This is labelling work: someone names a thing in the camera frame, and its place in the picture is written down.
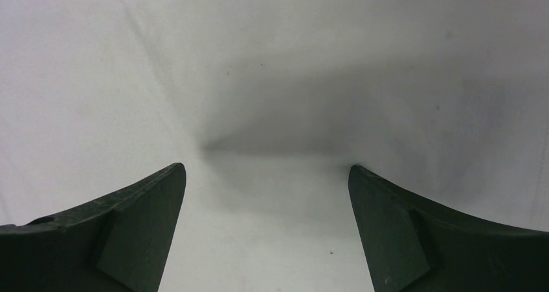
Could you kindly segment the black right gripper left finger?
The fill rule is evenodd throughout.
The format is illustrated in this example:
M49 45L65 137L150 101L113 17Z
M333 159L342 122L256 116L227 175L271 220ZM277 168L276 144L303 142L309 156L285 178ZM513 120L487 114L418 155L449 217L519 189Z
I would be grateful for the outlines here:
M76 207L1 227L2 291L157 291L183 203L173 163Z

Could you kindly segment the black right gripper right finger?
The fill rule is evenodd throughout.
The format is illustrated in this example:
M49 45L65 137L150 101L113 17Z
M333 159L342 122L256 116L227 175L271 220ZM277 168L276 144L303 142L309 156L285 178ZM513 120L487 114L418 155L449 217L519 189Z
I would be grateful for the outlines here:
M376 291L547 291L548 233L446 207L355 165L348 190Z

